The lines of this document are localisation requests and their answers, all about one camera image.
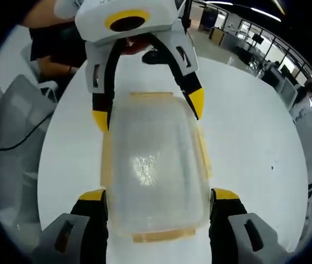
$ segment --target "white table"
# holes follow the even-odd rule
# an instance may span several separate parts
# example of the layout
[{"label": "white table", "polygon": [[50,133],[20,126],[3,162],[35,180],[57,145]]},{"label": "white table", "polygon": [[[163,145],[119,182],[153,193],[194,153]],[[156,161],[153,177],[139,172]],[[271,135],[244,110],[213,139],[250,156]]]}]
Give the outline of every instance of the white table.
[{"label": "white table", "polygon": [[[91,116],[84,69],[85,65],[60,100],[44,141],[38,176],[42,228],[62,213],[69,213],[81,194],[100,188],[102,133]],[[205,88],[199,123],[212,162],[210,186],[237,193],[247,211],[273,227],[278,242],[293,251],[304,225],[308,179],[290,114],[274,89],[241,70],[199,58],[198,77]],[[142,64],[141,54],[121,57],[115,90],[116,96],[130,91],[171,91],[182,96],[168,66]],[[111,241],[110,234],[109,263],[114,258]],[[189,246],[193,257],[203,258],[198,263],[210,263],[208,226],[198,230],[188,245],[172,243],[160,248],[161,255],[180,246],[184,261],[194,263],[184,253],[184,247]],[[129,253],[153,252],[140,245],[130,248]]]}]

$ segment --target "plastic container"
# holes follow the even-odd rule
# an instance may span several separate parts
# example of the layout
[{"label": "plastic container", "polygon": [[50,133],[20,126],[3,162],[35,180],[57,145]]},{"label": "plastic container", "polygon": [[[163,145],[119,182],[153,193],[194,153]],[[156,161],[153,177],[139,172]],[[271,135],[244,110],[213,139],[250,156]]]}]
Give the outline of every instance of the plastic container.
[{"label": "plastic container", "polygon": [[107,205],[115,232],[164,232],[209,221],[196,119],[183,98],[137,95],[115,102],[110,132]]}]

